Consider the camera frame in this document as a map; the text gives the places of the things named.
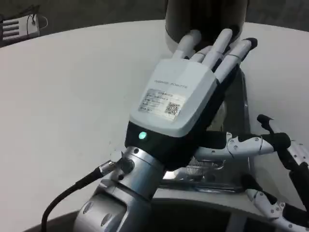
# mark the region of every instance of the black cable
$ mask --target black cable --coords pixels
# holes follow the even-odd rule
[[[46,210],[43,213],[42,221],[41,221],[41,232],[46,232],[48,216],[50,212],[57,206],[57,204],[59,204],[63,199],[65,199],[67,196],[71,195],[75,191],[82,189],[83,187],[86,187],[87,185],[91,184],[97,179],[100,179],[101,177],[102,177],[102,173],[100,169],[96,168],[93,172],[89,173],[87,176],[77,181],[74,185],[72,185],[67,190],[65,190],[63,193],[58,195],[49,204],[49,206],[46,208]]]

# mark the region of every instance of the label sticker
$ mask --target label sticker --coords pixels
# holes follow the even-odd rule
[[[185,98],[182,96],[151,88],[140,103],[139,111],[173,121],[184,103]]]

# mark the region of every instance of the qr code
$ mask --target qr code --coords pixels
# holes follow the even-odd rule
[[[177,113],[178,113],[179,107],[180,107],[179,104],[175,104],[175,103],[169,102],[169,104],[167,105],[167,107],[165,109],[165,113],[167,113],[169,115],[176,116]]]

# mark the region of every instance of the white table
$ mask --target white table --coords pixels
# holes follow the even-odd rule
[[[259,41],[241,66],[252,131],[265,132],[255,120],[263,113],[309,147],[309,34],[246,23],[246,37]],[[156,63],[170,56],[164,21],[71,30],[0,49],[3,231],[39,224],[55,196],[123,144],[132,102]],[[256,158],[255,167],[266,190],[301,207],[276,156]],[[79,209],[97,184],[68,197],[50,218]],[[172,193],[175,198],[184,194],[259,215],[244,194]]]

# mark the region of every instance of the green led light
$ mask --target green led light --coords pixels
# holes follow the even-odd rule
[[[139,134],[139,139],[145,139],[146,136],[147,136],[147,133],[146,133],[146,132],[141,132],[141,133]]]

